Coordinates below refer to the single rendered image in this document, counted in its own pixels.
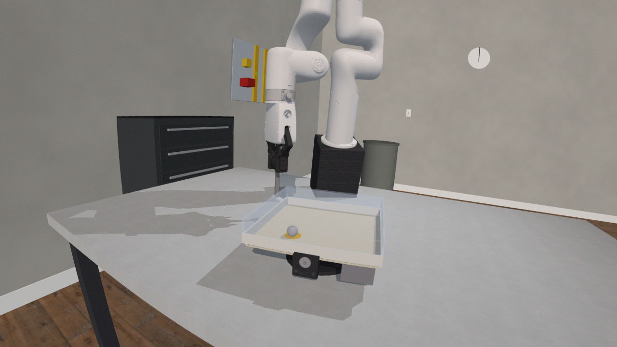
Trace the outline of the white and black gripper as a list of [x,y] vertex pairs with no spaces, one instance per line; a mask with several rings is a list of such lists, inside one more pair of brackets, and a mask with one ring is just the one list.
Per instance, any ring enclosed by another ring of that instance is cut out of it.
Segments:
[[277,154],[275,172],[287,172],[289,151],[296,142],[295,102],[265,101],[265,103],[267,103],[265,140],[268,144],[268,168],[273,169],[270,166],[270,159]]

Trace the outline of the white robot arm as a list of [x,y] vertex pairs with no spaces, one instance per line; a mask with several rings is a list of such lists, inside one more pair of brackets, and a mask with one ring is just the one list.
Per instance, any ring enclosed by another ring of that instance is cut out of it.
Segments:
[[[333,0],[301,0],[299,16],[286,47],[267,53],[265,101],[295,102],[296,83],[319,80],[329,69],[327,58],[309,51],[314,38],[330,21]],[[363,0],[336,0],[336,38],[364,50],[342,48],[330,60],[331,90],[326,135],[329,147],[352,148],[359,89],[355,80],[374,80],[383,69],[384,31],[374,18],[363,17]]]

